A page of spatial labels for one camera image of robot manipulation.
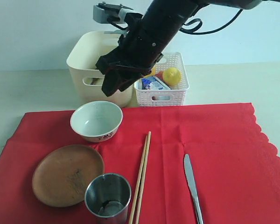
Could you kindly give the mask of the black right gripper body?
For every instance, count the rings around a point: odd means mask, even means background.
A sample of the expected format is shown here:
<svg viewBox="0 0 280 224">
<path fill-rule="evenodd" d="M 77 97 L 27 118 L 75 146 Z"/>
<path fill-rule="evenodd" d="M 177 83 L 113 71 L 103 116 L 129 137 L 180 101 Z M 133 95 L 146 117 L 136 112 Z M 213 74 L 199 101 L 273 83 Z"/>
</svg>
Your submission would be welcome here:
<svg viewBox="0 0 280 224">
<path fill-rule="evenodd" d="M 128 32 L 118 47 L 100 56 L 96 67 L 107 75 L 147 74 L 162 57 L 162 51 L 177 33 L 177 18 L 172 13 L 122 13 Z"/>
</svg>

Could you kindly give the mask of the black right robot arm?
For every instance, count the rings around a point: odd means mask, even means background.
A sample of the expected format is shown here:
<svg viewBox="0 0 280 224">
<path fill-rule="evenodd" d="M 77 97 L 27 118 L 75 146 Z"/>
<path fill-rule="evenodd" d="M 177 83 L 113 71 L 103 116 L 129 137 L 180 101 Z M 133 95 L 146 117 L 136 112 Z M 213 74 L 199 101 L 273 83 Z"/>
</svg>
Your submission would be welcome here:
<svg viewBox="0 0 280 224">
<path fill-rule="evenodd" d="M 145 14 L 123 5 L 94 5 L 93 19 L 111 24 L 121 31 L 118 46 L 100 56 L 96 68 L 105 76 L 102 92 L 107 96 L 123 92 L 149 74 L 163 57 L 162 51 L 178 31 L 193 34 L 196 28 L 184 29 L 187 19 L 209 4 L 249 10 L 259 0 L 154 0 Z"/>
</svg>

